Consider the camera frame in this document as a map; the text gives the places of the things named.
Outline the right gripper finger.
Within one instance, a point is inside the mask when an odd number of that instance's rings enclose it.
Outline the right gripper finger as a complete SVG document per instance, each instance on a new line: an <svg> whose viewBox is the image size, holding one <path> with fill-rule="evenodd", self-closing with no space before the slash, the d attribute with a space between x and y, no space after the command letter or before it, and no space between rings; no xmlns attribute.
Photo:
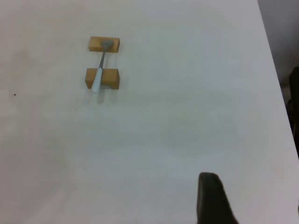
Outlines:
<svg viewBox="0 0 299 224"><path fill-rule="evenodd" d="M197 223L236 224L222 181L215 173L199 175L197 194Z"/></svg>

